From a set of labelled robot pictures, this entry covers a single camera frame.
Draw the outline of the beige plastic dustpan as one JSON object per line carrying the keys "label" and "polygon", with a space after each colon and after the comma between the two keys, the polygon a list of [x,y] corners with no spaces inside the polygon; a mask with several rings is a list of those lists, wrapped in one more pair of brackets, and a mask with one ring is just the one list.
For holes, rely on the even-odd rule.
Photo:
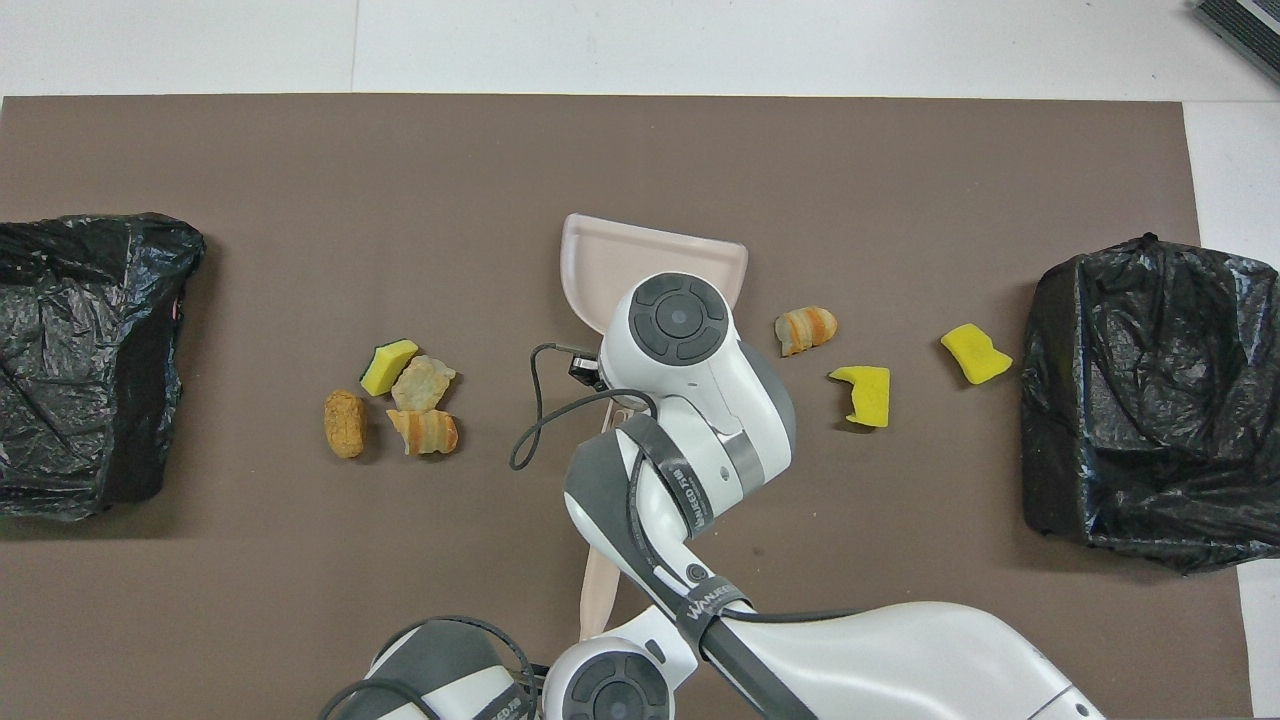
{"label": "beige plastic dustpan", "polygon": [[566,218],[562,287],[603,337],[598,360],[614,404],[640,413],[680,397],[718,432],[742,429],[745,361],[732,309],[748,258],[730,241],[581,213]]}

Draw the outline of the pale toy pastry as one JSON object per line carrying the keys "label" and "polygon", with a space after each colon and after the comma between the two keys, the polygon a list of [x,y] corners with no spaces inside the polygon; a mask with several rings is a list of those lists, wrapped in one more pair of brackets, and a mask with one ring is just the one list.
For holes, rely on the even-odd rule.
{"label": "pale toy pastry", "polygon": [[390,388],[396,409],[402,413],[435,410],[457,372],[428,355],[415,356]]}

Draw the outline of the striped toy croissant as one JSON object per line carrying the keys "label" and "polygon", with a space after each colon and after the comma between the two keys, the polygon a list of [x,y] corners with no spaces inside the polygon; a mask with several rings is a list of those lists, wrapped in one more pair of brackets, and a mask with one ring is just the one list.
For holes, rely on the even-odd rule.
{"label": "striped toy croissant", "polygon": [[449,413],[388,409],[387,416],[403,441],[406,456],[452,454],[458,446],[460,432]]}
{"label": "striped toy croissant", "polygon": [[780,314],[774,319],[774,336],[780,356],[790,357],[831,341],[838,331],[835,314],[819,306],[805,306]]}

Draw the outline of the rectangular yellow green sponge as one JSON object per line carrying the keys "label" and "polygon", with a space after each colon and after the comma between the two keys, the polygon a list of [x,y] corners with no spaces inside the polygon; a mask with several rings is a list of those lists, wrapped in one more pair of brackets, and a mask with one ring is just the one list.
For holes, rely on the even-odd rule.
{"label": "rectangular yellow green sponge", "polygon": [[371,397],[389,393],[392,386],[417,352],[419,345],[412,340],[396,340],[376,346],[360,377],[360,386]]}

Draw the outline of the beige brush black bristles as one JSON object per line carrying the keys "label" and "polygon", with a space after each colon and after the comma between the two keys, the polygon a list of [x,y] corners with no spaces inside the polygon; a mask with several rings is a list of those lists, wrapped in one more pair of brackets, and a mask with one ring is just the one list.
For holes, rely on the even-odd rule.
{"label": "beige brush black bristles", "polygon": [[620,579],[621,570],[613,559],[594,544],[588,544],[579,596],[580,641],[599,635],[609,626]]}

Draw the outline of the brown toy bread loaf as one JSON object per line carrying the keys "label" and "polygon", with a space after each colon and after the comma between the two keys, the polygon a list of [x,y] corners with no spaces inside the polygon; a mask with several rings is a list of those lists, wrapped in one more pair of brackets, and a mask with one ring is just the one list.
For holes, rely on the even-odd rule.
{"label": "brown toy bread loaf", "polygon": [[323,430],[329,450],[339,459],[356,459],[365,450],[365,401],[347,389],[332,391],[323,405]]}

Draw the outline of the notched yellow sponge piece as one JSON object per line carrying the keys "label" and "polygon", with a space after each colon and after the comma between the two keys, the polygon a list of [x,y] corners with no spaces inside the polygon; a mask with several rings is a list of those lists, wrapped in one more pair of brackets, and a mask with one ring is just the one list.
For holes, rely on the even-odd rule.
{"label": "notched yellow sponge piece", "polygon": [[890,424],[891,370],[886,366],[841,366],[829,379],[849,383],[851,413],[846,420],[869,428]]}

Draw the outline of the wavy yellow sponge piece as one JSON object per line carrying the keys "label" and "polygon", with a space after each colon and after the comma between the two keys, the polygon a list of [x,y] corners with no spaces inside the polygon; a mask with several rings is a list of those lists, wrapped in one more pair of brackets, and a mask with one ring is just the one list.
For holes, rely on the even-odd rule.
{"label": "wavy yellow sponge piece", "polygon": [[940,343],[951,354],[972,386],[984,384],[1012,366],[1012,357],[995,347],[977,324],[965,323],[942,334]]}

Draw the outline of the black bag lined bin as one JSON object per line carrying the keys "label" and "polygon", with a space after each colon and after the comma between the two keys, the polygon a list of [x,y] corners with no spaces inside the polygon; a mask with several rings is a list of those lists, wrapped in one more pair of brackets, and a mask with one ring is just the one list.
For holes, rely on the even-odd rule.
{"label": "black bag lined bin", "polygon": [[78,521],[163,488],[206,249],[156,213],[0,222],[0,518]]}
{"label": "black bag lined bin", "polygon": [[1021,359],[1025,524],[1181,574],[1280,559],[1280,272],[1148,233],[1047,270]]}

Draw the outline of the brown table mat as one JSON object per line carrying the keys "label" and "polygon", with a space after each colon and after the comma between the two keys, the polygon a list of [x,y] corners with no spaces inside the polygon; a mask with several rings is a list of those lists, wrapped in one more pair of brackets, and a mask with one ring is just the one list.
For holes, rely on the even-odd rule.
{"label": "brown table mat", "polygon": [[[794,397],[797,456],[692,547],[760,611],[966,603],[1110,716],[1252,711],[1236,574],[1029,529],[1019,375],[970,386],[940,345],[975,323],[1019,355],[1051,266],[1198,240],[1176,104],[4,102],[0,220],[136,211],[207,241],[164,486],[84,521],[0,520],[0,720],[314,720],[436,614],[550,662],[588,555],[564,469],[604,404],[552,424],[529,469],[508,456],[534,419],[530,348],[598,341],[561,288],[576,211],[750,252],[739,328]],[[810,305],[837,333],[781,357],[774,319]],[[406,456],[390,392],[358,383],[396,340],[457,372],[436,407],[452,454]],[[891,370],[886,428],[846,420],[841,366]],[[325,441],[334,389],[366,405],[356,459]]]}

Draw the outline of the grey ribbed panel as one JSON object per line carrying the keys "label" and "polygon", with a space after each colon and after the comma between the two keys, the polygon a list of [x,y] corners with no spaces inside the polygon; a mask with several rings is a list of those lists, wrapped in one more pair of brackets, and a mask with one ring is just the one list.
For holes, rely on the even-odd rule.
{"label": "grey ribbed panel", "polygon": [[1280,0],[1196,0],[1192,13],[1280,85]]}

